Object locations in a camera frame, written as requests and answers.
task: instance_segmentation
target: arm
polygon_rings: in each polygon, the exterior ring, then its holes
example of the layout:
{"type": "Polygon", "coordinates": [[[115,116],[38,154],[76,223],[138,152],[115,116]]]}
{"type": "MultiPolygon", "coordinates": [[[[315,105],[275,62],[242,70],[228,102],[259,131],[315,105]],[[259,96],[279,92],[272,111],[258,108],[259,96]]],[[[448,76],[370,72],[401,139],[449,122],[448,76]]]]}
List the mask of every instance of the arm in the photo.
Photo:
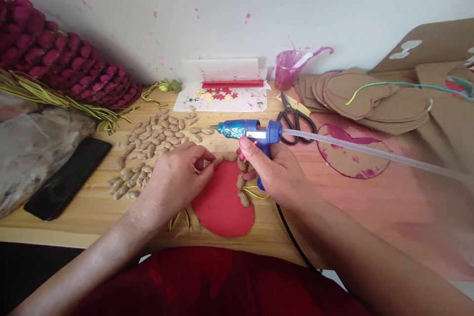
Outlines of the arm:
{"type": "MultiPolygon", "coordinates": [[[[325,201],[283,144],[271,146],[273,161],[247,138],[245,156],[270,196],[296,212],[314,246],[331,262],[346,287],[379,315],[474,315],[474,303],[439,275],[384,242],[325,201]]],[[[249,172],[250,180],[255,173],[249,172]]]]}
{"type": "Polygon", "coordinates": [[[146,188],[117,223],[72,262],[40,286],[12,315],[62,315],[94,288],[117,274],[204,188],[215,156],[187,142],[166,153],[146,188]]]}

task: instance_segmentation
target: smartphone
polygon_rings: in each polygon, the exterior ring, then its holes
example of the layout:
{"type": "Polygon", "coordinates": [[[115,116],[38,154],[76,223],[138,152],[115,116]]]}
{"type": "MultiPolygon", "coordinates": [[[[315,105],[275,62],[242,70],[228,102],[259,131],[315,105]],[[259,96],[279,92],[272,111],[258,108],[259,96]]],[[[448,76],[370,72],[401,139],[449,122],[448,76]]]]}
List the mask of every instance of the smartphone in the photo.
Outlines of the smartphone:
{"type": "Polygon", "coordinates": [[[58,218],[111,148],[108,142],[84,138],[66,164],[33,194],[25,211],[43,221],[58,218]]]}

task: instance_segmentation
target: scissors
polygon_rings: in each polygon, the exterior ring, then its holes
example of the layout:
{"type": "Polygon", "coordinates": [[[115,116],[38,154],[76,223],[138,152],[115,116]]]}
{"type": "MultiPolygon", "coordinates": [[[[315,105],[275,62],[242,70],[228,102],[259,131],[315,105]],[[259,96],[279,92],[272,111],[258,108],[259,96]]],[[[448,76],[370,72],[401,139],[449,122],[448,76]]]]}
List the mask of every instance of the scissors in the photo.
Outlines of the scissors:
{"type": "MultiPolygon", "coordinates": [[[[291,127],[291,129],[295,129],[295,130],[298,130],[298,131],[301,131],[301,128],[300,128],[300,118],[304,118],[311,126],[311,129],[312,129],[312,132],[313,133],[317,133],[317,127],[315,125],[315,123],[313,122],[313,120],[311,120],[308,116],[306,116],[304,113],[302,113],[301,111],[297,110],[297,109],[294,109],[291,107],[291,104],[288,100],[288,97],[285,95],[285,93],[282,91],[281,92],[281,102],[283,103],[283,106],[285,108],[284,111],[281,111],[279,114],[278,114],[278,118],[276,119],[277,121],[280,121],[282,117],[285,118],[285,121],[288,123],[288,126],[291,127]],[[288,117],[288,112],[292,112],[293,113],[293,116],[295,117],[295,124],[293,124],[293,122],[291,122],[291,120],[289,119],[288,117]]],[[[297,137],[295,136],[295,140],[294,141],[288,141],[286,138],[284,138],[283,136],[281,137],[281,140],[283,142],[285,142],[286,144],[289,144],[289,145],[295,145],[297,144],[300,140],[302,140],[303,142],[306,142],[306,143],[310,143],[312,141],[314,141],[314,139],[308,139],[308,138],[303,138],[303,137],[297,137]]]]}

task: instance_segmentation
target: hand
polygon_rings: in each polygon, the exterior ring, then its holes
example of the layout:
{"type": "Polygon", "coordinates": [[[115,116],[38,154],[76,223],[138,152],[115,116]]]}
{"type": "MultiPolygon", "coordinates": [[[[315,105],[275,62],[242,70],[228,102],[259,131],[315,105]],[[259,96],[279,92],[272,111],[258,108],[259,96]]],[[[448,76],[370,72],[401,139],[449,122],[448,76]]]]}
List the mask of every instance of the hand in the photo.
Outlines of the hand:
{"type": "Polygon", "coordinates": [[[284,144],[270,145],[272,159],[268,158],[247,137],[239,140],[237,154],[247,160],[255,170],[244,175],[252,180],[260,175],[265,190],[279,205],[294,211],[302,211],[308,199],[319,196],[309,182],[293,152],[284,144]]]}
{"type": "Polygon", "coordinates": [[[150,181],[131,208],[134,219],[139,219],[152,230],[168,223],[211,180],[215,164],[204,168],[204,160],[214,159],[214,154],[193,142],[183,143],[163,154],[155,164],[150,181]]]}

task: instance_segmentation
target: hot glue gun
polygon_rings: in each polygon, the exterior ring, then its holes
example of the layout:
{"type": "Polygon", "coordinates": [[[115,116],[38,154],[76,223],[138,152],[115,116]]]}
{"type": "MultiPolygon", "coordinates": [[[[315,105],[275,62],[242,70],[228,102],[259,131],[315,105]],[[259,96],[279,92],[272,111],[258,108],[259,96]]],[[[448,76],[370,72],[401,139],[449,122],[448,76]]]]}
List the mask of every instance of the hot glue gun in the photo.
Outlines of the hot glue gun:
{"type": "MultiPolygon", "coordinates": [[[[262,127],[258,120],[228,120],[209,127],[217,129],[227,138],[248,137],[270,159],[272,159],[270,144],[280,141],[282,130],[281,122],[272,120],[268,122],[268,127],[262,127]]],[[[261,190],[265,190],[260,178],[257,180],[257,185],[261,190]]]]}

